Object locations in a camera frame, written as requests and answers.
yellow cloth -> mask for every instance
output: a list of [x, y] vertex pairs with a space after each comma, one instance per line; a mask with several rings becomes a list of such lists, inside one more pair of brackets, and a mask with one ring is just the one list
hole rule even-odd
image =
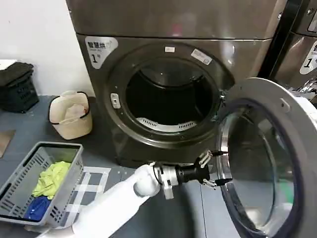
[[69, 167], [70, 163], [64, 161], [50, 165], [46, 171], [40, 173], [38, 184], [33, 189], [32, 195], [34, 197], [44, 195], [49, 200], [52, 200], [64, 180]]

white robotic arm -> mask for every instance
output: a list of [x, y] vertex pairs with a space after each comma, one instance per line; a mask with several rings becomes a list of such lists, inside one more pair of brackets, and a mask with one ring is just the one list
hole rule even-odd
[[204, 152], [191, 166], [142, 165], [127, 180], [116, 184], [98, 199], [82, 209], [72, 227], [49, 230], [38, 238], [107, 238], [129, 221], [139, 207], [155, 196], [162, 186], [167, 199], [173, 198], [172, 187], [197, 179], [200, 183], [215, 188], [230, 179], [210, 181], [206, 166], [212, 156], [225, 152]]

blue cloth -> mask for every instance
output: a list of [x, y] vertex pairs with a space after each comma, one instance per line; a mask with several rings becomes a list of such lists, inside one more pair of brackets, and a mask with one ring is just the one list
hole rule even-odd
[[40, 221], [44, 216], [51, 201], [46, 196], [36, 197], [28, 207], [24, 218]]

white label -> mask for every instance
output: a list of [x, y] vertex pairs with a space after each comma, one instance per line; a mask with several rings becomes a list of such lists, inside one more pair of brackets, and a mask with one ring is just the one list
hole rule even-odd
[[85, 39], [91, 65], [100, 69], [105, 59], [118, 47], [114, 37], [87, 36]]
[[204, 54], [203, 52], [194, 49], [193, 52], [191, 53], [191, 56], [194, 57], [195, 59], [199, 60], [200, 62], [204, 63], [205, 65], [209, 65], [210, 62], [212, 61], [212, 58]]
[[174, 53], [175, 47], [165, 46], [165, 52]]
[[317, 41], [313, 43], [313, 46], [309, 53], [306, 56], [305, 61], [303, 62], [302, 67], [299, 72], [301, 74], [308, 74], [317, 68]]

washer door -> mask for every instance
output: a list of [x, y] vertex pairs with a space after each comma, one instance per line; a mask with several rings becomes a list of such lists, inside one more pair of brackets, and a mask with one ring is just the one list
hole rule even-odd
[[219, 112], [218, 177], [243, 238], [314, 237], [317, 220], [317, 110], [271, 81], [233, 86]]

